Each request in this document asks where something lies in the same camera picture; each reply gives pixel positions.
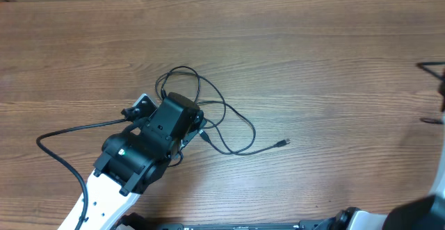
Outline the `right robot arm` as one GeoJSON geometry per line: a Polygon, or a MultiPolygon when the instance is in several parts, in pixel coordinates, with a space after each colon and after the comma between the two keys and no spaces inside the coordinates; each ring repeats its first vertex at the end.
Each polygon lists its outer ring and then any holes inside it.
{"type": "Polygon", "coordinates": [[[444,230],[444,151],[428,195],[398,206],[390,213],[375,214],[355,207],[340,211],[317,226],[328,230],[444,230]]]}

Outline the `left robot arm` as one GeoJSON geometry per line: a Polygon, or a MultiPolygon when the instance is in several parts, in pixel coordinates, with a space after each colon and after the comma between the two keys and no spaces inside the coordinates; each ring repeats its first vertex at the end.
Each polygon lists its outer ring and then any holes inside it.
{"type": "Polygon", "coordinates": [[[82,229],[111,229],[205,125],[200,107],[173,92],[161,104],[143,94],[122,114],[130,125],[105,140],[86,183],[88,198],[78,199],[61,229],[80,218],[82,229]]]}

